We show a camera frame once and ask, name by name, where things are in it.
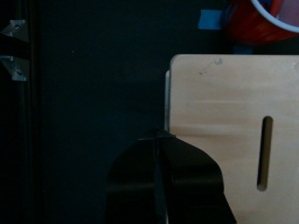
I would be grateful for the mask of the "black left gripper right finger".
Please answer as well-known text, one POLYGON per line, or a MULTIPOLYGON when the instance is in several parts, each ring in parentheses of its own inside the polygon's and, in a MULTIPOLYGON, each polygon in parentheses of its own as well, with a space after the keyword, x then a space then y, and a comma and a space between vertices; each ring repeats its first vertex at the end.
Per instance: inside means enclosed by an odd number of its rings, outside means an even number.
POLYGON ((238 224, 213 157, 167 131, 158 133, 170 224, 238 224))

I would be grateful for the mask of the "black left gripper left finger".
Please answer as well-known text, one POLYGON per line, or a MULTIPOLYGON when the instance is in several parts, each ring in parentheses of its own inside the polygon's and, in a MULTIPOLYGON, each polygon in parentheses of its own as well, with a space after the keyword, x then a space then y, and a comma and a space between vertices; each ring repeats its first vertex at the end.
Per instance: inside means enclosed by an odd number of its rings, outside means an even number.
POLYGON ((154 140, 138 140, 107 175, 105 224, 158 224, 154 140))

